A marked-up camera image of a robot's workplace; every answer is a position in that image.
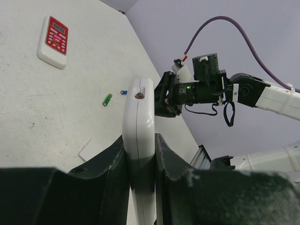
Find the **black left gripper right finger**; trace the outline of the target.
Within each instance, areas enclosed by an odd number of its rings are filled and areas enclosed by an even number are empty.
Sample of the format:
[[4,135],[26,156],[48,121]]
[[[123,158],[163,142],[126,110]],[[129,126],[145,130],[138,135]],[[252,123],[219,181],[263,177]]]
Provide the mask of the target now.
[[159,225],[297,225],[300,191],[278,172],[198,170],[155,135]]

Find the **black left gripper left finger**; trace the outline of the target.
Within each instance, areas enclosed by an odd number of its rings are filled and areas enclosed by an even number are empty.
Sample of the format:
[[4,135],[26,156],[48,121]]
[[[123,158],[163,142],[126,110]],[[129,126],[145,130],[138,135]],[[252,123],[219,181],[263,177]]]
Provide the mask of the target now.
[[56,168],[2,168],[3,225],[124,225],[129,178],[123,140],[65,173]]

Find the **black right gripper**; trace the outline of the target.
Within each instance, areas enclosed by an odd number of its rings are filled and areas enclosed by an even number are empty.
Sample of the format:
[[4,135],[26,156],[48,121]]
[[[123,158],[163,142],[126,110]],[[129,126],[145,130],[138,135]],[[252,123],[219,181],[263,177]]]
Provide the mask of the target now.
[[154,89],[155,115],[176,117],[183,105],[223,103],[226,94],[231,95],[233,85],[226,71],[219,69],[216,53],[192,59],[194,82],[180,82],[175,73],[164,72]]

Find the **grey white remote control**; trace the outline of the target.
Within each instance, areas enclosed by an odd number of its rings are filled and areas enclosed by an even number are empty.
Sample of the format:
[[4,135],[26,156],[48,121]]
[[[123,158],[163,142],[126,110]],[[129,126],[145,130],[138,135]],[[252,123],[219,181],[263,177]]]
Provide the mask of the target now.
[[125,102],[122,138],[136,222],[155,222],[154,84],[149,78],[131,81]]

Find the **blue battery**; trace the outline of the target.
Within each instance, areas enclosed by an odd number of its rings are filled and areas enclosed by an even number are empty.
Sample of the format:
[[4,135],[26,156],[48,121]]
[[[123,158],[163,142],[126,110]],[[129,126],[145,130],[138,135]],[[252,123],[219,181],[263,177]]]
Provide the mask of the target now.
[[128,92],[127,90],[121,90],[121,91],[120,91],[120,93],[121,93],[122,95],[126,95],[127,92]]

